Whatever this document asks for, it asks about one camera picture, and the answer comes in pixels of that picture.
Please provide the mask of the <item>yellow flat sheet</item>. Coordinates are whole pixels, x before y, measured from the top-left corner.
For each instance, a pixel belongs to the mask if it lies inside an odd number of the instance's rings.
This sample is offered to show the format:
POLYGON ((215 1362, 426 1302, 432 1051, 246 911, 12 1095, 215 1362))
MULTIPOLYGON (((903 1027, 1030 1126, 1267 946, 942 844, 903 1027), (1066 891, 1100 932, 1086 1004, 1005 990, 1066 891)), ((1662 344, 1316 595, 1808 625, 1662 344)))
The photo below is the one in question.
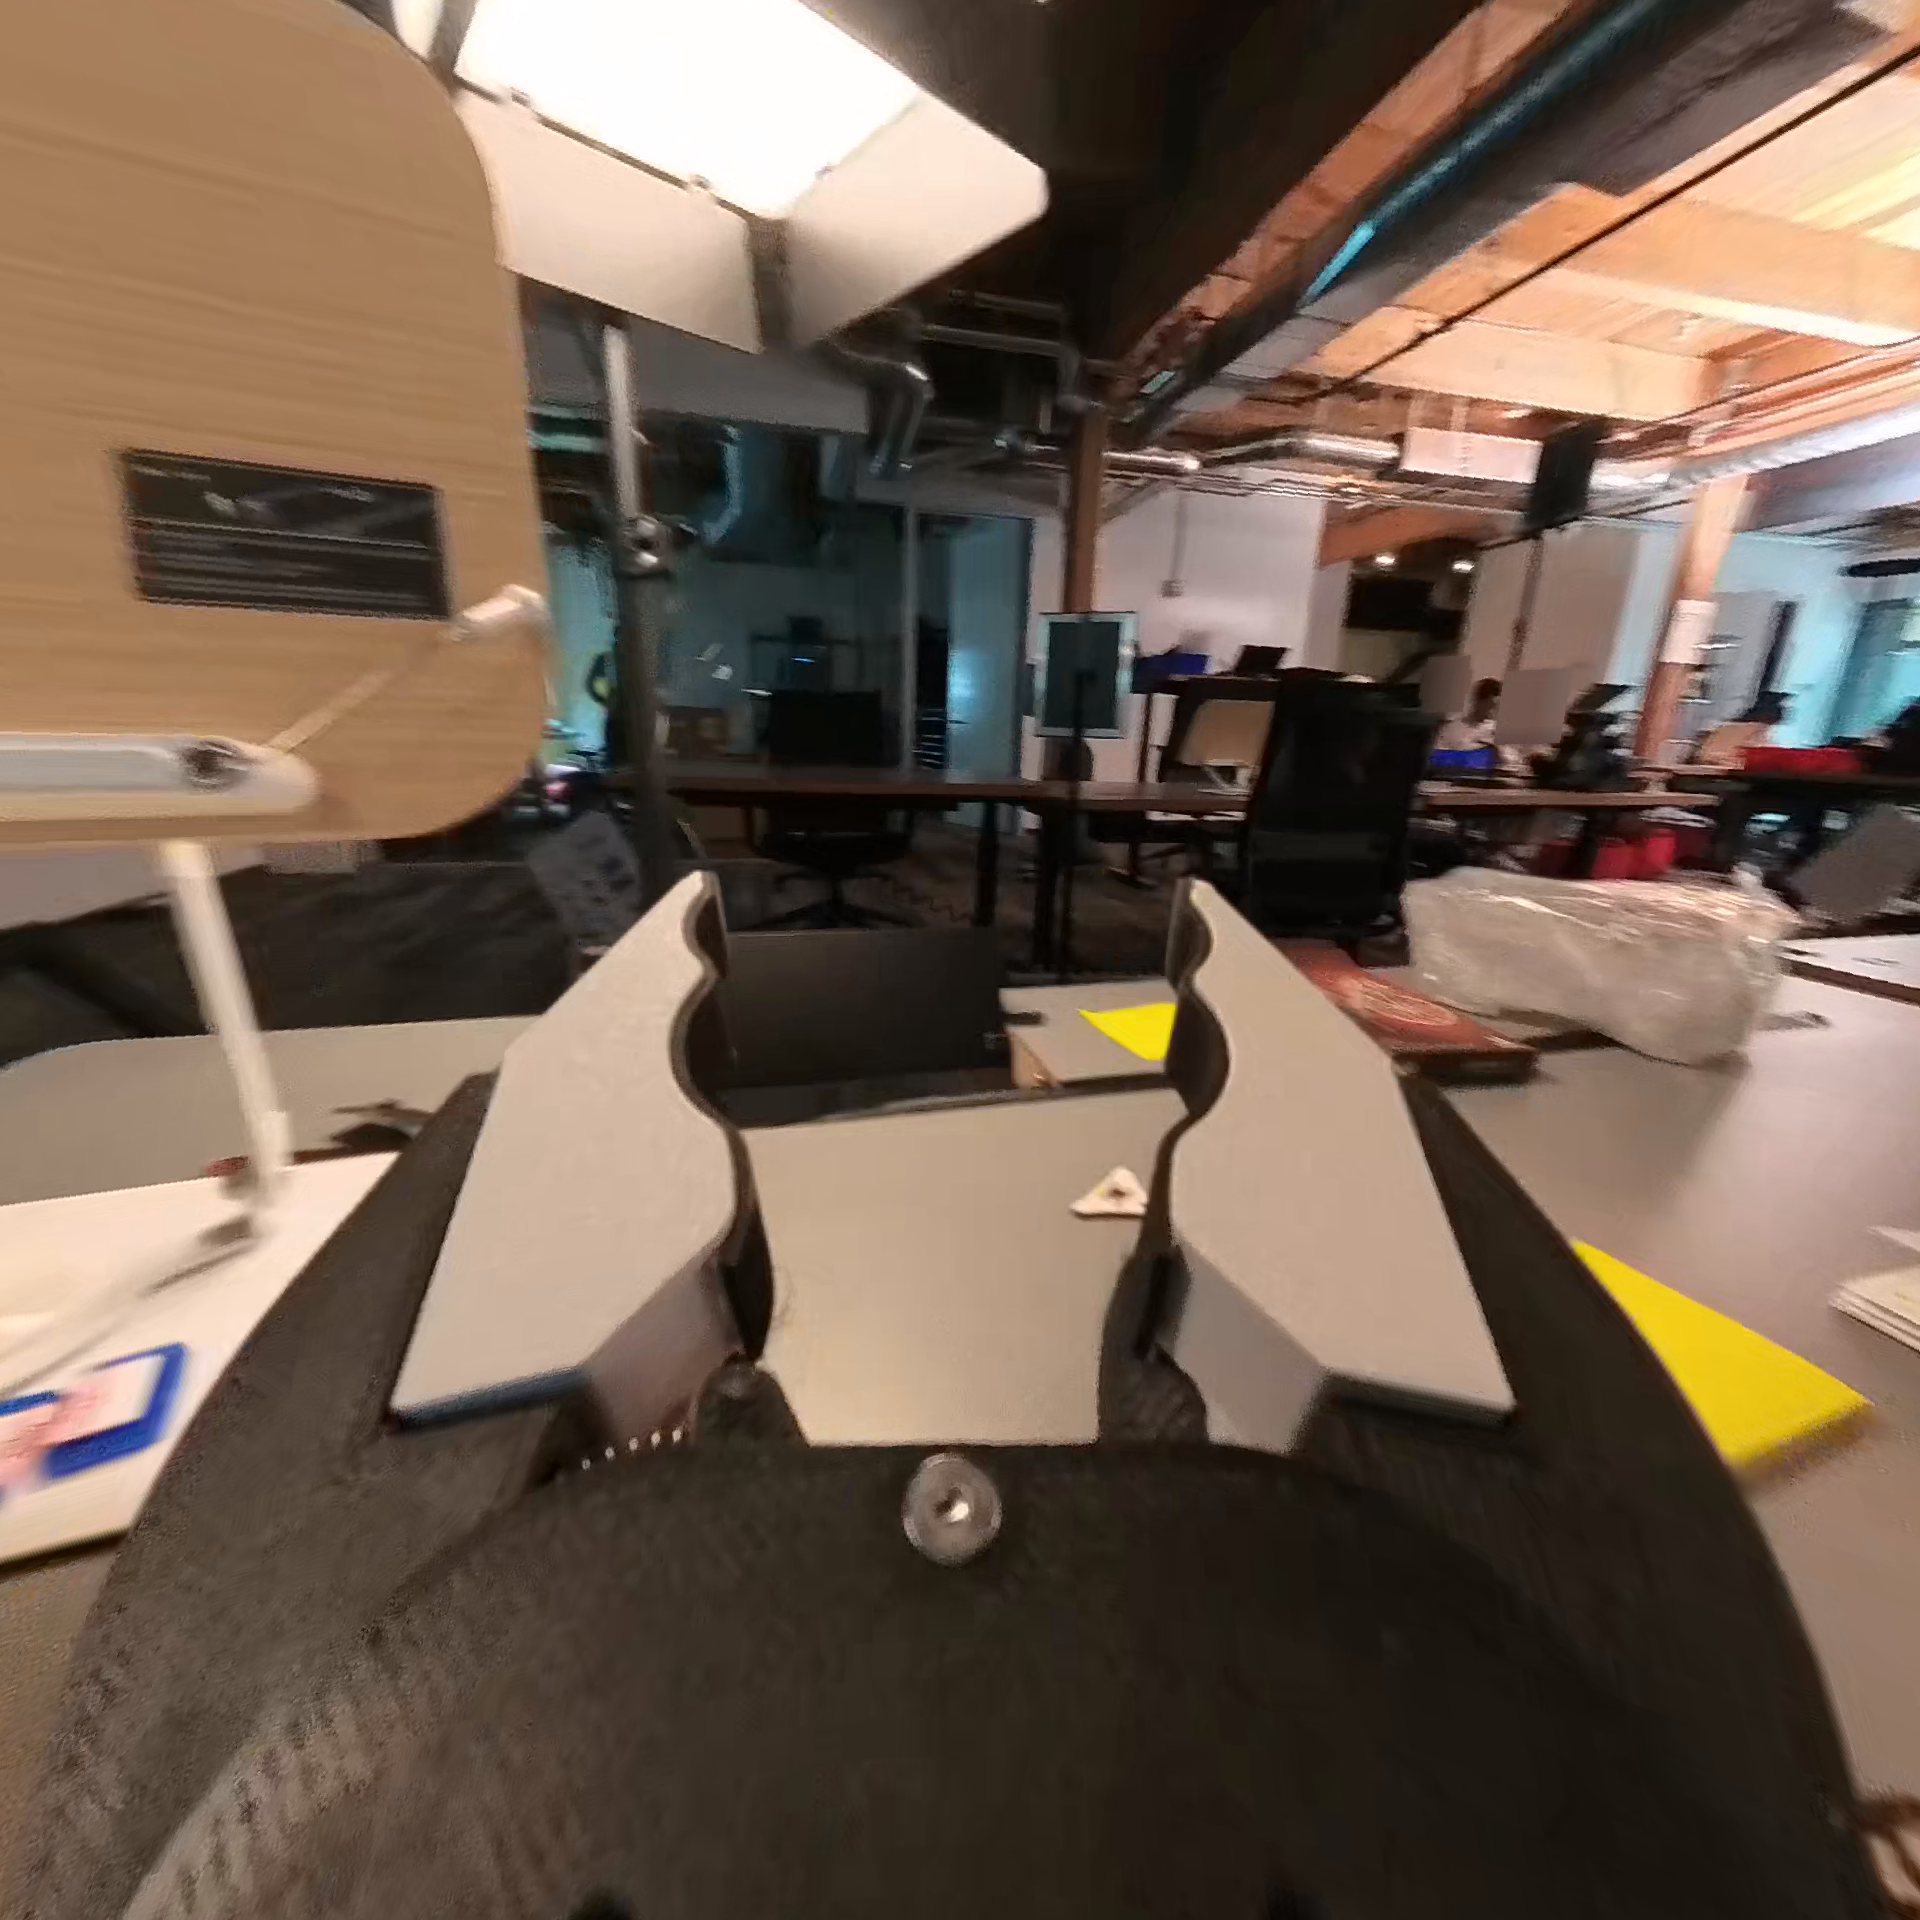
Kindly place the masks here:
POLYGON ((1844 1450, 1872 1424, 1872 1401, 1811 1360, 1584 1239, 1573 1246, 1743 1481, 1844 1450))

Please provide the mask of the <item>long dark office table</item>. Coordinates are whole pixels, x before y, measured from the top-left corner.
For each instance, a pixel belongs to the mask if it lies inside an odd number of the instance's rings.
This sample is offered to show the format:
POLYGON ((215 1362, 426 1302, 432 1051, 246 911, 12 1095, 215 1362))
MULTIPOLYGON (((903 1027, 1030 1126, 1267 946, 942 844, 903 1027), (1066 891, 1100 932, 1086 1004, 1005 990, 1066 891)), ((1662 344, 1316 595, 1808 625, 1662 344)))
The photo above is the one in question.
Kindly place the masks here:
MULTIPOLYGON (((671 764, 663 776, 663 788, 675 800, 720 810, 773 810, 810 803, 855 803, 899 812, 955 812, 980 807, 976 828, 976 879, 972 921, 988 929, 999 906, 999 817, 1005 810, 1030 815, 1040 822, 1040 852, 1035 870, 1035 906, 1029 935, 1029 955, 1035 968, 1066 972, 1067 923, 1063 862, 1071 838, 1070 826, 1078 818, 1114 817, 1119 822, 1167 818, 1174 824, 1237 824, 1243 818, 1246 798, 1196 784, 1155 783, 1082 783, 1052 778, 966 778, 955 772, 887 772, 847 766, 781 768, 748 762, 671 764)), ((1472 787, 1452 783, 1420 783, 1404 806, 1405 817, 1421 818, 1472 818, 1501 817, 1536 818, 1541 815, 1570 815, 1582 828, 1575 838, 1575 872, 1592 872, 1602 828, 1592 818, 1608 822, 1623 815, 1652 810, 1707 812, 1722 803, 1707 791, 1575 791, 1542 788, 1527 784, 1472 787)))

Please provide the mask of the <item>stack of white papers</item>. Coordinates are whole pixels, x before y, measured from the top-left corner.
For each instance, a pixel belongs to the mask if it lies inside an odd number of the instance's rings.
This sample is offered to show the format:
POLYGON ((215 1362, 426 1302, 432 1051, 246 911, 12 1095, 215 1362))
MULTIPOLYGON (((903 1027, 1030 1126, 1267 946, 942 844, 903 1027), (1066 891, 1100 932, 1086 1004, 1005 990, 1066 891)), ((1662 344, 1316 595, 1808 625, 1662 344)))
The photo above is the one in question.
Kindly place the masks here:
POLYGON ((1901 1250, 1901 1259, 1875 1276, 1843 1283, 1830 1296, 1830 1308, 1917 1353, 1917 1230, 1882 1227, 1876 1234, 1901 1250))

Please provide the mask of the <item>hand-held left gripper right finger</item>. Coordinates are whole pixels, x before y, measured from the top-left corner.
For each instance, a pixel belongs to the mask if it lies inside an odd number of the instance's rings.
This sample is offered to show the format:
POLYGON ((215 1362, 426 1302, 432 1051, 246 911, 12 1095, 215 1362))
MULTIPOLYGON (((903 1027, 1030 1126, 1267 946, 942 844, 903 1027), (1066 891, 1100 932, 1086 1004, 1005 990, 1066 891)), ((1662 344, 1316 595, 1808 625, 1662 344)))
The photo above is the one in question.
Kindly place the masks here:
POLYGON ((1143 1215, 1143 1355, 1207 1436, 1288 1454, 1330 1404, 1516 1411, 1395 1066, 1211 883, 1167 923, 1181 1114, 1143 1215))

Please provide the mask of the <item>black box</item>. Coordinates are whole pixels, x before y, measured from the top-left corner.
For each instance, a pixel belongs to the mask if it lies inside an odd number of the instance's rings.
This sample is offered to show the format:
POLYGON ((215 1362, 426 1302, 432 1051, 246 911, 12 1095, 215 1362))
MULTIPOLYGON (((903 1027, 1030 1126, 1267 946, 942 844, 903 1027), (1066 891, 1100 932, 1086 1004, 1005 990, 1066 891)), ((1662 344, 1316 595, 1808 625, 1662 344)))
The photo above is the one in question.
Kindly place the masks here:
POLYGON ((1002 958, 986 929, 746 931, 718 992, 726 1091, 1002 1072, 1002 958))

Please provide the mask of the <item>wooden tilted board stand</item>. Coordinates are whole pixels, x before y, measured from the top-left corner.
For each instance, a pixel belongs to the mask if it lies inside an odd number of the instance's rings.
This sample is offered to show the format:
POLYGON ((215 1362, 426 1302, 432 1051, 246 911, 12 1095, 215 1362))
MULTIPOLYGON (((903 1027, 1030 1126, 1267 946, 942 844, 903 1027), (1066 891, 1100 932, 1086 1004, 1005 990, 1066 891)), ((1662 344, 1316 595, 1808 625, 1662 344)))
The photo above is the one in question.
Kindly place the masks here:
POLYGON ((422 62, 348 6, 4 6, 4 851, 130 849, 239 1132, 224 1178, 4 1208, 4 1396, 187 1347, 151 1452, 4 1500, 118 1539, 390 1160, 302 1169, 218 851, 508 796, 554 622, 511 278, 422 62))

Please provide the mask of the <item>blue card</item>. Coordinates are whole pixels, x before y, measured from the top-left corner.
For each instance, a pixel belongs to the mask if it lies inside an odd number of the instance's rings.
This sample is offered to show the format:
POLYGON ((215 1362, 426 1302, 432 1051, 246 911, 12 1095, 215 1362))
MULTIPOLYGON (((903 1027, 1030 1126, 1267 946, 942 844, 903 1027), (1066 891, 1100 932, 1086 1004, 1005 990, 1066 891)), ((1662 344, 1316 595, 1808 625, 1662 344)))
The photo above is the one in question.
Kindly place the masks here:
POLYGON ((182 1393, 187 1347, 107 1359, 58 1386, 2 1399, 2 1498, 107 1471, 157 1447, 182 1393))

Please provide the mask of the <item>black office chair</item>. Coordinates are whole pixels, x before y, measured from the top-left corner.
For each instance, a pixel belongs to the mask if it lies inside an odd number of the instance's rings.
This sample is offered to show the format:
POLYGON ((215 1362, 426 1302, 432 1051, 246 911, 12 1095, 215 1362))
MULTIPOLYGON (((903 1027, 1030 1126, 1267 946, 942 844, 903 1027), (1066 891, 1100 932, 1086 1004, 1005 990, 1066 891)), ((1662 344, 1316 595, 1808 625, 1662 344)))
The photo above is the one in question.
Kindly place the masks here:
MULTIPOLYGON (((890 729, 875 691, 781 689, 767 698, 765 760, 778 770, 887 770, 890 729)), ((890 911, 847 898, 847 883, 908 858, 915 818, 870 800, 778 800, 760 817, 754 851, 818 880, 826 891, 773 914, 763 931, 903 929, 890 911)))
POLYGON ((1288 679, 1239 830, 1237 906, 1280 943, 1404 932, 1408 840, 1437 722, 1356 679, 1288 679))

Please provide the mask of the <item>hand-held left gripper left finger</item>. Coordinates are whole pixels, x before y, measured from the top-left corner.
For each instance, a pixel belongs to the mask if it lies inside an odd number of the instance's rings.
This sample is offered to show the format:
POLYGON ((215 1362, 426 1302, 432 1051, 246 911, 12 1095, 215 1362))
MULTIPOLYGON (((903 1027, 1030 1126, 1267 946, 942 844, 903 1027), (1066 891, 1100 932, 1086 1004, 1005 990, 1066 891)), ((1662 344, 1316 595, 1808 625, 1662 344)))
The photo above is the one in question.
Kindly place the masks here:
POLYGON ((390 1390, 399 1424, 582 1401, 614 1441, 754 1360, 774 1271, 728 1056, 718 880, 680 879, 506 1051, 390 1390))

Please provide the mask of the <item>white light panel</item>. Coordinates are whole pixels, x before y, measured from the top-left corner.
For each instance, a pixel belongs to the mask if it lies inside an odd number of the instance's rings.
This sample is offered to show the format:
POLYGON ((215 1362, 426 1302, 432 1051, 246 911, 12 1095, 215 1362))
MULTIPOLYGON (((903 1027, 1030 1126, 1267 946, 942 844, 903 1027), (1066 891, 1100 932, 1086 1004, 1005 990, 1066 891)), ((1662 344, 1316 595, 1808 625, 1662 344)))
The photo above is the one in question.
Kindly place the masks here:
POLYGON ((827 346, 1048 209, 810 6, 471 6, 447 78, 511 278, 734 352, 827 346))

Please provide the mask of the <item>framed sign stand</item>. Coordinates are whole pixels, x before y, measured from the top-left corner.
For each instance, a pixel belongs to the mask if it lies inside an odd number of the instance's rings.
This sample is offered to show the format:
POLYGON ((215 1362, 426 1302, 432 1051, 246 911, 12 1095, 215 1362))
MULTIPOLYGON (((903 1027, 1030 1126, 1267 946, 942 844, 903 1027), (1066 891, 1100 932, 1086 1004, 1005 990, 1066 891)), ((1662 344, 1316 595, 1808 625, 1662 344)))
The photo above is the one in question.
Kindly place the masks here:
POLYGON ((1138 614, 1045 614, 1030 696, 1040 778, 1086 783, 1094 747, 1122 742, 1134 719, 1138 614))

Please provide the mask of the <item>clear plastic bag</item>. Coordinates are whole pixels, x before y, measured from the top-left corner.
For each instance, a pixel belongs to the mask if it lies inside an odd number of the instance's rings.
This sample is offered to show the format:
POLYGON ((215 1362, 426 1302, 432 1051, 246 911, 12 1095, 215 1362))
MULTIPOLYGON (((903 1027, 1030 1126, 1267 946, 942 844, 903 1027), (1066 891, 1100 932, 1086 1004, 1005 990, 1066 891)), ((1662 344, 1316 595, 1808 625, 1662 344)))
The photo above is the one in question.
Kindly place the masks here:
POLYGON ((1539 1017, 1650 1062, 1734 1058, 1768 1014, 1798 916, 1752 880, 1549 880, 1456 870, 1402 904, 1420 990, 1539 1017))

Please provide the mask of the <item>dark red book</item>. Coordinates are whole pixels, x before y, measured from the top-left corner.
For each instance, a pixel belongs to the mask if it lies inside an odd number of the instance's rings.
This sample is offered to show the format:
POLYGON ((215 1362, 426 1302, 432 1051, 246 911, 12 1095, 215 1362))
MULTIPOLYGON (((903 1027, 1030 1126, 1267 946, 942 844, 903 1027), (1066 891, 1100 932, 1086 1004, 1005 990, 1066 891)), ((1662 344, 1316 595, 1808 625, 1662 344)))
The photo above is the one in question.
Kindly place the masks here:
POLYGON ((1539 1067, 1539 1049, 1392 984, 1332 944, 1283 943, 1280 954, 1404 1074, 1440 1089, 1511 1089, 1539 1067))

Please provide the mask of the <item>black light stand pole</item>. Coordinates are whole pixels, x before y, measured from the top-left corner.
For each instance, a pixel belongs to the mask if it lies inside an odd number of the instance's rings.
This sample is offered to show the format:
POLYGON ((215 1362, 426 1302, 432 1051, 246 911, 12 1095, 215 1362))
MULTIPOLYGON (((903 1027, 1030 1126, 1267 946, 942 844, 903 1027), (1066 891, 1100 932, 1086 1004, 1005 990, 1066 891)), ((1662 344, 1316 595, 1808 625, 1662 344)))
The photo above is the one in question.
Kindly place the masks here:
POLYGON ((642 434, 634 393, 634 339, 624 320, 602 319, 598 358, 607 408, 613 481, 610 561, 614 575, 614 696, 621 721, 621 772, 639 906, 651 908, 683 873, 675 810, 658 770, 655 640, 658 585, 666 579, 663 529, 642 487, 642 434))

